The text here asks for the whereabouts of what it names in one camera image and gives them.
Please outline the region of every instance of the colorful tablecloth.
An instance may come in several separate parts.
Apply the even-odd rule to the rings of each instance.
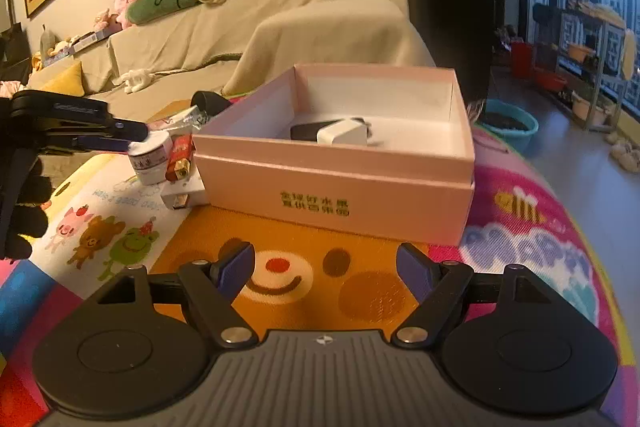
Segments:
[[[474,141],[477,188],[460,247],[417,246],[436,261],[456,259],[476,271],[501,273],[506,264],[521,263],[539,274],[616,346],[620,369],[602,410],[619,425],[635,426],[636,362],[597,256],[518,154],[479,129]],[[0,263],[2,427],[30,426],[44,414],[31,373],[34,346],[128,264],[174,271],[250,241],[255,272],[234,307],[261,335],[269,328],[380,328],[388,335],[417,304],[396,274],[398,241],[212,206],[167,210],[158,187],[142,187],[132,177],[125,156],[92,158],[60,187],[47,213],[49,230],[30,260]],[[158,309],[181,318],[176,307]]]

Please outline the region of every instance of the yellow cushion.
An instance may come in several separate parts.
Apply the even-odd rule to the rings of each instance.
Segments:
[[[82,62],[76,60],[73,66],[40,86],[40,90],[59,94],[70,94],[71,96],[84,96],[84,88],[82,87]]]

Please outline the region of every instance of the gray ridged panel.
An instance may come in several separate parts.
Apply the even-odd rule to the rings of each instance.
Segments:
[[[184,400],[139,420],[91,422],[53,413],[43,427],[611,427],[595,411],[533,421],[487,411],[443,380],[429,355],[389,346],[377,331],[271,331],[220,356]]]

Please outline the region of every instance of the bear's red nose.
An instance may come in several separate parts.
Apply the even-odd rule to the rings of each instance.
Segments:
[[[290,262],[282,257],[272,257],[264,266],[267,270],[274,273],[286,272],[291,266]]]

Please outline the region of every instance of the pink box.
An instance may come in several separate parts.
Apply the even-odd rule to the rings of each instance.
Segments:
[[[367,146],[292,141],[292,125],[363,117]],[[457,245],[474,147],[453,70],[296,66],[193,137],[211,204],[404,241]]]

